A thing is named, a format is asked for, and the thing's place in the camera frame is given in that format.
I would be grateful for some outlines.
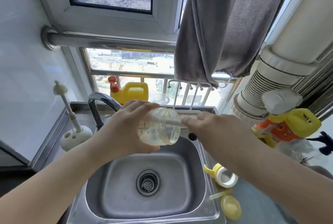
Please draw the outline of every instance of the drain strainer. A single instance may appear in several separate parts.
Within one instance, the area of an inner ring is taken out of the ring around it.
[[[136,180],[136,188],[144,196],[151,196],[160,187],[160,177],[153,170],[144,170]]]

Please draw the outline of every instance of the yellow plastic part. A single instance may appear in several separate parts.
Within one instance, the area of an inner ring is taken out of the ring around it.
[[[216,173],[217,171],[222,167],[222,165],[220,165],[219,163],[217,163],[216,165],[214,165],[213,169],[209,169],[206,165],[203,166],[203,170],[210,175],[211,177],[213,177],[216,180]]]
[[[242,215],[242,209],[235,197],[227,195],[221,199],[223,213],[231,220],[238,220]]]
[[[293,109],[280,115],[271,114],[268,118],[275,123],[284,121],[290,130],[300,137],[308,137],[321,127],[321,121],[306,108]]]
[[[110,97],[121,105],[129,100],[148,100],[148,85],[141,82],[129,82],[118,92],[110,92]]]

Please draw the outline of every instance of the hanging towel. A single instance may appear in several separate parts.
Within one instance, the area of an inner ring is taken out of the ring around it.
[[[214,72],[249,75],[281,0],[187,0],[174,53],[183,81],[218,83]]]

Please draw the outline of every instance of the white pipe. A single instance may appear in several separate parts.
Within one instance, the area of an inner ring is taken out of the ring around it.
[[[272,46],[290,61],[310,64],[333,41],[332,0],[302,0]]]

